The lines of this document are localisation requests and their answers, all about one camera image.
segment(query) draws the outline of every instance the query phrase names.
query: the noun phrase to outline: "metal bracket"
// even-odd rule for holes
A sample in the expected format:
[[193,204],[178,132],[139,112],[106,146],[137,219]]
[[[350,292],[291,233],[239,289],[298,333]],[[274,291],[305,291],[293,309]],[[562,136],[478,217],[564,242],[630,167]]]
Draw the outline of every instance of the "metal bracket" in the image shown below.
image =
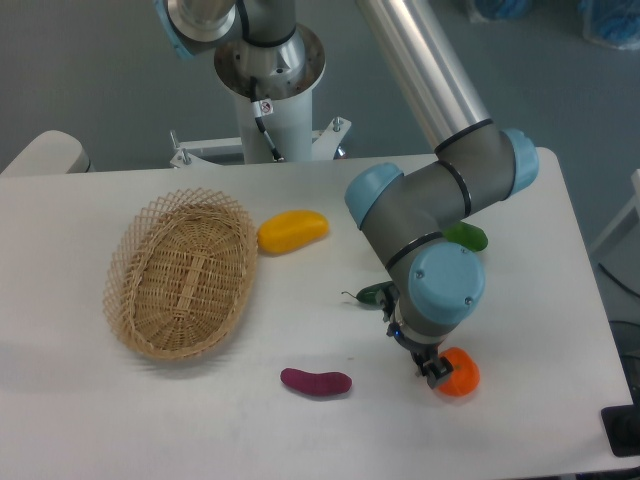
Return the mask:
[[[327,128],[312,132],[312,159],[333,160],[346,158],[347,153],[340,145],[351,128],[351,122],[342,117],[335,117]],[[175,130],[169,132],[174,156],[171,166],[184,168],[190,166],[219,165],[203,160],[202,157],[223,157],[242,154],[242,142],[240,137],[220,138],[215,140],[197,140],[193,142],[181,142]]]

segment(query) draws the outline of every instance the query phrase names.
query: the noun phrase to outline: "green vegetable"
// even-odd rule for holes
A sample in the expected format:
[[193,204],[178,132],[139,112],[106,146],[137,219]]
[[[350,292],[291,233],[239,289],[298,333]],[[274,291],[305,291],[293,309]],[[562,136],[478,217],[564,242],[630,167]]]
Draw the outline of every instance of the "green vegetable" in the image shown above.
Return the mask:
[[442,234],[450,242],[458,243],[472,252],[480,252],[489,244],[484,230],[464,222],[455,224],[443,231]]
[[347,295],[351,295],[353,298],[358,300],[360,303],[364,303],[366,305],[378,305],[378,303],[376,302],[377,293],[380,290],[382,290],[383,288],[386,288],[386,287],[388,287],[390,285],[393,285],[393,282],[376,283],[375,285],[371,285],[369,287],[363,288],[355,296],[351,295],[349,292],[342,292],[342,293],[343,294],[346,293]]

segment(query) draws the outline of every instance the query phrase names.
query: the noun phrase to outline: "wicker basket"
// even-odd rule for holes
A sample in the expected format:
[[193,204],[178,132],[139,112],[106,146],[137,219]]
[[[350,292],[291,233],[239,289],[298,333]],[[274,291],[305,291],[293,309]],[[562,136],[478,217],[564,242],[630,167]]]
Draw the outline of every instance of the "wicker basket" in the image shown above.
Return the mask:
[[198,355],[235,325],[256,263],[256,231],[236,201],[203,189],[158,198],[113,255],[107,320],[127,347],[146,356]]

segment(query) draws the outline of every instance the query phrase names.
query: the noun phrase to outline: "white table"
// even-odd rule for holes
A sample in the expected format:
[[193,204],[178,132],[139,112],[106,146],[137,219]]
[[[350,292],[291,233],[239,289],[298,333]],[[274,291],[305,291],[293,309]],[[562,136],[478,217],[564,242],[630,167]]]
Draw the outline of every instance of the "white table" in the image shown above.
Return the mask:
[[[342,290],[387,279],[343,203],[385,159],[0,180],[0,478],[384,479],[541,476],[637,466],[610,453],[600,409],[628,404],[554,155],[536,183],[470,221],[485,297],[448,338],[476,392],[432,392],[381,314]],[[434,157],[394,158],[412,171]],[[256,224],[324,213],[321,242],[261,257],[236,332],[185,364],[136,356],[102,314],[112,252],[139,210],[179,188],[221,189]],[[286,367],[339,370],[346,398],[284,388]]]

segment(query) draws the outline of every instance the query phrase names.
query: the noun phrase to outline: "light blue joint cap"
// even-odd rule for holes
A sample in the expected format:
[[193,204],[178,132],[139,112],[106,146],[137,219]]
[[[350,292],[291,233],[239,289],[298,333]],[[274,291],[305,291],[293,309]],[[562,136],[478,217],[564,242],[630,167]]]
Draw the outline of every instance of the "light blue joint cap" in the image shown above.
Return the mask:
[[368,168],[349,184],[344,201],[358,228],[362,226],[364,217],[382,192],[396,178],[404,175],[393,163],[381,163]]
[[540,161],[536,146],[523,132],[515,128],[509,128],[502,132],[511,140],[516,158],[516,176],[509,194],[511,196],[533,183],[538,176]]
[[178,34],[173,29],[173,25],[171,25],[171,20],[169,20],[169,15],[167,14],[167,11],[164,8],[164,1],[153,0],[153,5],[156,7],[156,13],[158,14],[158,17],[160,17],[160,23],[162,23],[162,26],[164,27],[164,31],[167,33],[167,36],[169,37],[169,41],[171,42],[171,45],[175,49],[176,53],[178,54],[178,57],[180,57],[182,60],[189,60],[193,58],[193,55],[182,44],[180,37],[178,37]]
[[478,256],[457,243],[424,249],[409,273],[409,296],[425,317],[441,325],[467,318],[484,293],[484,268]]

